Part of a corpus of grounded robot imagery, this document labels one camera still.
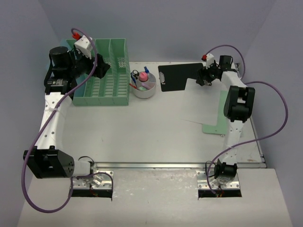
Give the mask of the white clipboard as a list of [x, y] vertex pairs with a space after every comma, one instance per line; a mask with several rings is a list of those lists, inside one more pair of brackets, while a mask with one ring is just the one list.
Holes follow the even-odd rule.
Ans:
[[222, 85], [217, 79], [210, 86], [201, 86], [196, 80], [187, 79], [179, 112], [180, 119], [215, 126]]

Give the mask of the purple highlighter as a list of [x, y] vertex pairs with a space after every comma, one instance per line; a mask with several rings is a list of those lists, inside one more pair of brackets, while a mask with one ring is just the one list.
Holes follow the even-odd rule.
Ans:
[[146, 83], [142, 83], [142, 86], [143, 86], [144, 88], [146, 88], [147, 90], [150, 90], [150, 89], [151, 89], [151, 87], [150, 87], [148, 84], [146, 84]]

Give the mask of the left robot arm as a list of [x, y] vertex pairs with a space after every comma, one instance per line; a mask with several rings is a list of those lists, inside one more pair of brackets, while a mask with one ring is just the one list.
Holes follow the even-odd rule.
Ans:
[[63, 151], [62, 146], [64, 122], [77, 86], [76, 79], [89, 73], [102, 78], [110, 68], [100, 54], [91, 54], [91, 51], [91, 47], [77, 44], [71, 50], [59, 46], [49, 51], [50, 66], [44, 80], [45, 109], [40, 131], [34, 147], [23, 155], [36, 178], [81, 176], [88, 186], [98, 182], [98, 173], [91, 170], [91, 163], [75, 160]]

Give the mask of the blue clipboard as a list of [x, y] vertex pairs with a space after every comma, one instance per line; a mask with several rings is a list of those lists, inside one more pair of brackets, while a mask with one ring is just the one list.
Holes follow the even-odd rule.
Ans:
[[68, 44], [68, 42], [66, 41], [66, 39], [62, 39], [62, 40], [60, 41], [60, 46], [67, 47], [68, 50], [71, 49], [71, 47], [70, 47], [70, 45]]

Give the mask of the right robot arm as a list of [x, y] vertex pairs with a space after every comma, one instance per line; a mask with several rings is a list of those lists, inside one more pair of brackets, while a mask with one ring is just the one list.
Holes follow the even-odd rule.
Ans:
[[237, 173], [237, 149], [244, 123], [251, 117], [254, 104], [255, 89], [245, 85], [232, 66], [233, 58], [221, 55], [216, 62], [212, 54], [202, 56], [203, 67], [197, 73], [196, 83], [201, 86], [210, 86], [216, 79], [220, 80], [228, 90], [223, 115], [227, 118], [227, 134], [225, 135], [223, 149], [214, 172], [211, 174], [212, 182], [221, 186], [225, 182], [234, 180]]

